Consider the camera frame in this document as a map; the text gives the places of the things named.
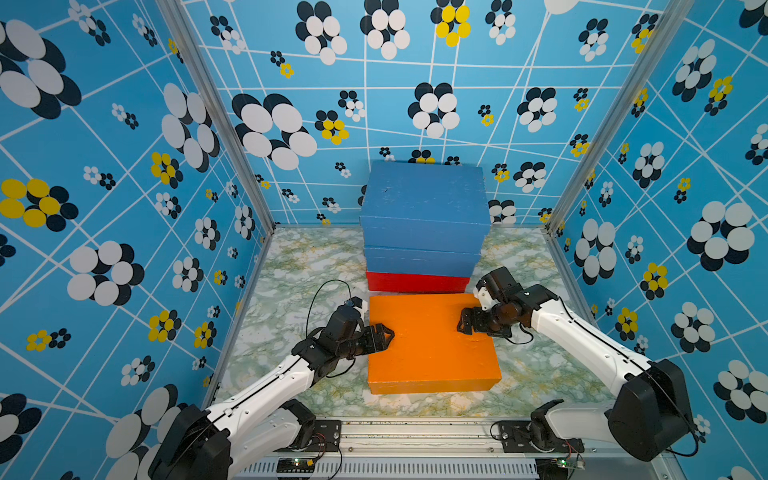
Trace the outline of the orange shoebox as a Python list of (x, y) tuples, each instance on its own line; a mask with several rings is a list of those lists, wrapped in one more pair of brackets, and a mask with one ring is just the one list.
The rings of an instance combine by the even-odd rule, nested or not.
[(388, 348), (368, 357), (374, 395), (488, 391), (502, 379), (493, 339), (457, 330), (470, 294), (387, 295), (369, 300), (369, 319), (394, 331)]

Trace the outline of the blue shoebox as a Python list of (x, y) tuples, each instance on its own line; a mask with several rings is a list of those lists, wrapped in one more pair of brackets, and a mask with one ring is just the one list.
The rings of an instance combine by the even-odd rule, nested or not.
[(374, 273), (470, 277), (479, 253), (435, 250), (364, 248), (367, 270)]
[(360, 213), (369, 247), (478, 253), (491, 219), (481, 168), (375, 162)]

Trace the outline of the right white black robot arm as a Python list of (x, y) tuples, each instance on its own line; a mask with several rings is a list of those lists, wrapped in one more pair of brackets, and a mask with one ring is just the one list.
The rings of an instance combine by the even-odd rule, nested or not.
[(511, 340), (518, 326), (528, 335), (543, 335), (587, 367), (613, 396), (574, 406), (556, 399), (534, 410), (518, 434), (535, 449), (549, 452), (570, 440), (596, 440), (649, 462), (696, 433), (685, 377), (673, 362), (652, 361), (624, 347), (548, 288), (522, 287), (505, 267), (484, 275), (473, 295), (479, 304), (462, 310), (458, 332)]

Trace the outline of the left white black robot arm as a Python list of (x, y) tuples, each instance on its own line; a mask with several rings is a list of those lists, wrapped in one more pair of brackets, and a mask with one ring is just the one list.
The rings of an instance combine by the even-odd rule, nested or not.
[(363, 321), (365, 302), (339, 306), (274, 369), (240, 393), (204, 410), (191, 405), (174, 419), (152, 460), (152, 479), (233, 479), (281, 449), (302, 449), (315, 415), (299, 394), (329, 377), (342, 360), (384, 352), (395, 338), (383, 324)]

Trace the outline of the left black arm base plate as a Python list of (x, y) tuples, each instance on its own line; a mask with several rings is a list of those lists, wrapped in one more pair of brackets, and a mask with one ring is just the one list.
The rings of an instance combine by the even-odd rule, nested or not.
[(342, 421), (338, 419), (317, 419), (310, 429), (303, 428), (298, 439), (278, 449), (278, 452), (338, 452), (342, 433)]

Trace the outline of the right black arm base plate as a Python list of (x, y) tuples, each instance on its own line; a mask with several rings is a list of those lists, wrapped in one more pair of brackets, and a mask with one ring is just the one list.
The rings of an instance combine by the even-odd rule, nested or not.
[(494, 422), (489, 433), (500, 442), (505, 453), (541, 453), (575, 455), (585, 451), (581, 439), (556, 437), (544, 423), (534, 420)]

